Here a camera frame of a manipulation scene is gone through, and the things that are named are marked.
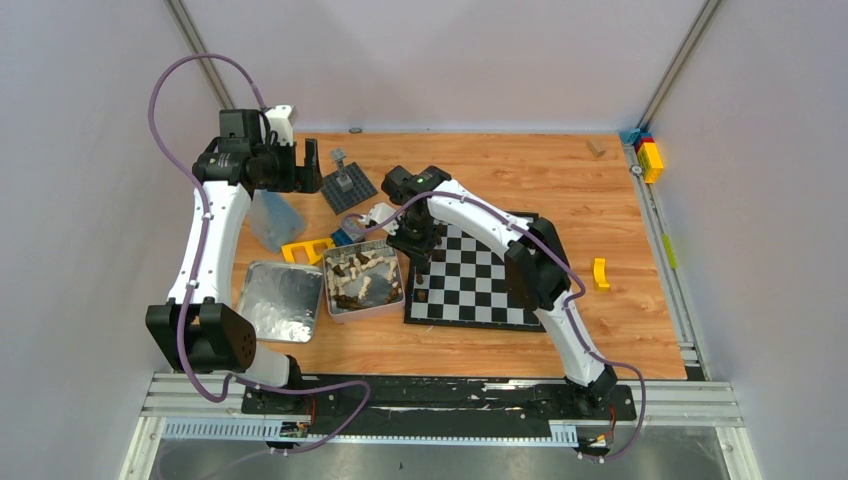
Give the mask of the folding chess board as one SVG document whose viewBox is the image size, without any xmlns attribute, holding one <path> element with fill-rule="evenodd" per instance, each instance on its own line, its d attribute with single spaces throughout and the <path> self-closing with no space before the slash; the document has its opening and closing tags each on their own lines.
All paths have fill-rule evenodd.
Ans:
<svg viewBox="0 0 848 480">
<path fill-rule="evenodd" d="M 544 327 L 531 311 L 508 295 L 505 265 L 487 246 L 446 222 L 446 260 L 434 262 L 415 284 L 406 285 L 406 324 L 540 332 Z M 415 290 L 429 291 L 429 301 L 416 301 Z"/>
</svg>

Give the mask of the silver tin lid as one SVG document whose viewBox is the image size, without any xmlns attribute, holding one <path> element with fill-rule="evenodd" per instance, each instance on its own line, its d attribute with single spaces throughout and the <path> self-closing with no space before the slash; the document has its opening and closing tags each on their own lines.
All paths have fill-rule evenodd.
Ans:
<svg viewBox="0 0 848 480">
<path fill-rule="evenodd" d="M 324 274 L 316 266 L 255 261 L 247 268 L 237 312 L 260 340 L 303 344 L 314 335 L 323 291 Z"/>
</svg>

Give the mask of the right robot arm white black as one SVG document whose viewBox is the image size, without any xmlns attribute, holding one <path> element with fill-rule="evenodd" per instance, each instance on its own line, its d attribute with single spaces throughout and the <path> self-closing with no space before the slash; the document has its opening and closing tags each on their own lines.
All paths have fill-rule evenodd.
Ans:
<svg viewBox="0 0 848 480">
<path fill-rule="evenodd" d="M 387 242 L 405 254 L 418 275 L 430 271 L 440 234 L 437 225 L 459 228 L 485 245 L 505 266 L 507 293 L 541 322 L 560 356 L 571 403 L 584 417 L 596 417 L 611 403 L 618 377 L 602 361 L 571 302 L 576 279 L 555 226 L 540 217 L 528 221 L 471 193 L 444 170 L 430 166 L 412 174 L 396 166 L 382 191 L 397 211 Z"/>
</svg>

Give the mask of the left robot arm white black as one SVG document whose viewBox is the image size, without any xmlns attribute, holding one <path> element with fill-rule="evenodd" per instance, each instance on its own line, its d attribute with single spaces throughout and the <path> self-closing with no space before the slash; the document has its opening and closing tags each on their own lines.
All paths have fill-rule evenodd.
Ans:
<svg viewBox="0 0 848 480">
<path fill-rule="evenodd" d="M 268 400 L 283 413 L 306 400 L 296 360 L 257 341 L 253 325 L 232 308 L 238 237 L 255 192 L 315 193 L 323 180 L 317 142 L 296 163 L 296 110 L 219 113 L 219 134 L 191 167 L 194 210 L 186 251 L 166 301 L 149 306 L 145 324 L 170 366 L 194 373 L 223 371 L 269 385 Z"/>
</svg>

